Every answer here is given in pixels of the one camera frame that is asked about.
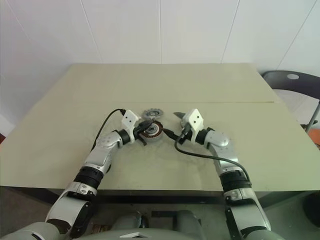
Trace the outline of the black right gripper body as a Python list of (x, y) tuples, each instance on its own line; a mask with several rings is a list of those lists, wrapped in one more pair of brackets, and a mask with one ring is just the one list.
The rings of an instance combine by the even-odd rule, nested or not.
[(186, 140), (191, 140), (192, 138), (192, 124), (190, 117), (185, 117), (180, 122), (181, 128), (182, 128), (182, 137), (178, 141), (180, 144), (183, 144)]

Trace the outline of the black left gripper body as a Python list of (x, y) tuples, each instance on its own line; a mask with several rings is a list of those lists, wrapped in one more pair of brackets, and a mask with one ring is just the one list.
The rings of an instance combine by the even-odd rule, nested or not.
[(133, 130), (133, 136), (135, 140), (141, 141), (143, 146), (147, 145), (147, 142), (141, 137), (141, 134), (144, 132), (144, 130), (139, 130), (139, 126), (135, 127)]

